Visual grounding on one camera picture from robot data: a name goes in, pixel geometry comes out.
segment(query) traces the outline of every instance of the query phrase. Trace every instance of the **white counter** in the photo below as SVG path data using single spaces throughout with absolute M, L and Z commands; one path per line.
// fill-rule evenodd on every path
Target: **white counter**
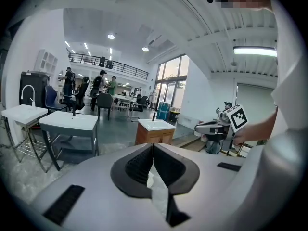
M 52 114 L 45 116 L 39 120 L 40 123 L 55 127 L 93 130 L 98 116 L 95 115 L 82 115 L 73 113 L 56 111 Z
M 167 123 L 164 120 L 152 121 L 148 119 L 138 119 L 138 122 L 148 131 L 175 129 L 175 126 Z
M 44 108 L 22 104 L 13 108 L 2 110 L 1 114 L 6 118 L 26 125 L 42 115 L 47 114 L 47 112 L 48 110 Z

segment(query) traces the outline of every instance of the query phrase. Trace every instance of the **black refrigerator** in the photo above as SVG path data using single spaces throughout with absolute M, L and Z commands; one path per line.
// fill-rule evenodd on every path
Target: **black refrigerator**
M 21 93 L 26 85 L 33 86 L 35 90 L 35 106 L 46 108 L 45 106 L 45 86 L 49 85 L 50 76 L 43 72 L 22 72 L 19 86 L 19 104 L 31 105 L 33 99 L 33 89 L 26 87 L 21 99 Z

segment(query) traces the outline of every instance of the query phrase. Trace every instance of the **human hand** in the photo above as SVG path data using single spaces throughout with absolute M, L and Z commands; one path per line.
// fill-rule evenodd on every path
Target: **human hand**
M 248 133 L 249 133 L 249 125 L 237 131 L 233 138 L 233 144 L 240 144 L 246 142 Z

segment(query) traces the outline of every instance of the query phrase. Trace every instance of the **balcony railing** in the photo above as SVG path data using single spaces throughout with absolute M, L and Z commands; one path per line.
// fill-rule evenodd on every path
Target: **balcony railing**
M 68 55 L 68 58 L 70 60 L 70 62 L 73 63 L 80 63 L 80 64 L 89 64 L 89 65 L 93 65 L 93 66 L 99 66 L 100 64 L 100 57 L 98 56 L 89 56 L 89 55 L 84 55 L 84 54 L 73 54 L 70 53 Z M 119 63 L 116 61 L 112 61 L 113 63 L 113 70 L 118 71 L 118 72 L 122 72 L 125 74 L 129 74 L 129 75 L 133 75 L 142 79 L 147 79 L 149 73 L 145 72 L 141 69 L 123 64 L 123 63 Z

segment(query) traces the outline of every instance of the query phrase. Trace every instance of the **black shirt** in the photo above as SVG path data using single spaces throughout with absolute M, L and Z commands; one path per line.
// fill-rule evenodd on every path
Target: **black shirt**
M 64 84 L 72 84 L 73 81 L 71 81 L 73 79 L 73 73 L 71 71 L 67 71 L 66 75 L 67 78 L 65 79 Z

